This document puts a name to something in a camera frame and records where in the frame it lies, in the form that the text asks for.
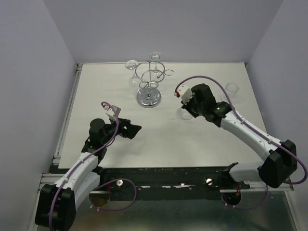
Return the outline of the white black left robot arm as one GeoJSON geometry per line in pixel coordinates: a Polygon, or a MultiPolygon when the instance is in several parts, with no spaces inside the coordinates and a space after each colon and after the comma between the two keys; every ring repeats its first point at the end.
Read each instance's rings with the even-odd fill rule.
{"type": "Polygon", "coordinates": [[[67,231],[75,220],[77,208],[93,190],[102,190],[107,183],[100,174],[99,163],[107,146],[119,135],[133,139],[141,130],[128,119],[111,119],[109,124],[97,118],[90,122],[86,139],[78,160],[54,184],[45,184],[39,194],[35,224],[52,231],[67,231]]]}

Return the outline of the clear wine glass front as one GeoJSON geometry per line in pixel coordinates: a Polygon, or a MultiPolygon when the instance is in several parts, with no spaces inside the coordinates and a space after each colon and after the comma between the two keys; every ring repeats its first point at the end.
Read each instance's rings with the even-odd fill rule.
{"type": "Polygon", "coordinates": [[[177,117],[182,120],[190,120],[193,116],[187,110],[183,108],[178,108],[177,117]]]}

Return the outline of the ribbed clear wine glass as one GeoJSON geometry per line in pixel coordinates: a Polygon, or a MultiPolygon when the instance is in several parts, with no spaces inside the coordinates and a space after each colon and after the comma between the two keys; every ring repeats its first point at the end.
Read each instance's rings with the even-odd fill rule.
{"type": "Polygon", "coordinates": [[[233,100],[239,90],[239,87],[236,83],[230,82],[225,86],[224,90],[229,99],[233,100]]]}

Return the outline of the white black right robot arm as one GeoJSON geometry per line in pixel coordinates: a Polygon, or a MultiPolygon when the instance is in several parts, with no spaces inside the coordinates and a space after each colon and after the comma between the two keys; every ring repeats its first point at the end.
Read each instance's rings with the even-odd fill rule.
{"type": "Polygon", "coordinates": [[[210,87],[198,84],[192,88],[180,85],[177,95],[182,108],[193,117],[202,116],[206,121],[222,128],[248,145],[259,157],[259,162],[233,163],[221,177],[222,185],[233,188],[242,181],[262,181],[272,188],[279,188],[297,169],[287,151],[296,154],[295,144],[274,138],[246,121],[226,101],[217,102],[210,87]]]}

